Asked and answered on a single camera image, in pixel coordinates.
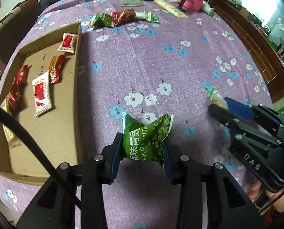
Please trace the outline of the right hand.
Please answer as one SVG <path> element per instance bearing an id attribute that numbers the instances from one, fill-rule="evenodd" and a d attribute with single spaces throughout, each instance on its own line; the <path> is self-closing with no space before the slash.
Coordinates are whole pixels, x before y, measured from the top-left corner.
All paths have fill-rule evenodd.
<path id="1" fill-rule="evenodd" d="M 248 192 L 249 199 L 253 202 L 257 200 L 260 194 L 262 183 L 256 180 Z M 284 212 L 284 190 L 280 190 L 277 193 L 272 193 L 268 190 L 264 191 L 265 198 L 267 199 L 267 205 L 262 208 L 260 205 L 255 205 L 261 214 L 264 214 L 270 209 L 275 210 L 277 213 L 282 214 Z"/>

